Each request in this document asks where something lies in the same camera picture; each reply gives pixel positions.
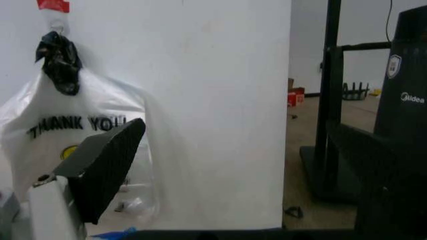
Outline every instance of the metal frame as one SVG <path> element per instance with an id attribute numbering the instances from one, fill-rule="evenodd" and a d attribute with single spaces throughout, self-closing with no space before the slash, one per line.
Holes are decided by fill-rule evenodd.
<path id="1" fill-rule="evenodd" d="M 326 122 L 341 122 L 345 51 L 390 49 L 390 42 L 337 46 L 341 0 L 329 0 L 323 48 L 323 71 L 315 146 L 302 146 L 299 154 L 315 196 L 333 202 L 357 203 L 360 183 L 328 137 Z"/>

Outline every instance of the red tag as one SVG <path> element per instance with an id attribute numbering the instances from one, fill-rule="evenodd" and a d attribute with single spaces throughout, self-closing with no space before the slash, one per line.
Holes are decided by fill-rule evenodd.
<path id="1" fill-rule="evenodd" d="M 70 3 L 63 0 L 37 0 L 38 9 L 50 9 L 63 13 L 70 12 Z"/>

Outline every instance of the black base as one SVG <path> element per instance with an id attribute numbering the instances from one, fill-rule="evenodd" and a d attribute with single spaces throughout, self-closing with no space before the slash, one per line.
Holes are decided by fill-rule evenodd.
<path id="1" fill-rule="evenodd" d="M 308 184 L 315 197 L 335 203 L 358 203 L 361 184 L 356 175 L 351 171 L 347 161 L 339 159 L 336 185 L 325 186 L 325 170 L 316 168 L 314 165 L 315 147 L 302 146 L 299 148 L 299 155 L 307 173 Z"/>

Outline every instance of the wire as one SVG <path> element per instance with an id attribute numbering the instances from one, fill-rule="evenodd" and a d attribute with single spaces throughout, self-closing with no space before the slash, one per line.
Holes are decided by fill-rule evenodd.
<path id="1" fill-rule="evenodd" d="M 390 20 L 390 14 L 392 13 L 393 8 L 393 0 L 390 0 L 390 9 L 388 10 L 388 16 L 387 16 L 387 23 L 385 24 L 385 36 L 387 37 L 387 41 L 390 42 L 389 38 L 389 20 Z"/>

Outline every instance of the cardboard box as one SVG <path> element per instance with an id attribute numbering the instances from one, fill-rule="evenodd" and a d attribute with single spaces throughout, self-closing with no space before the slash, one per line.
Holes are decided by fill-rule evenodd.
<path id="1" fill-rule="evenodd" d="M 295 107 L 304 103 L 304 87 L 291 88 L 287 91 L 287 106 Z"/>

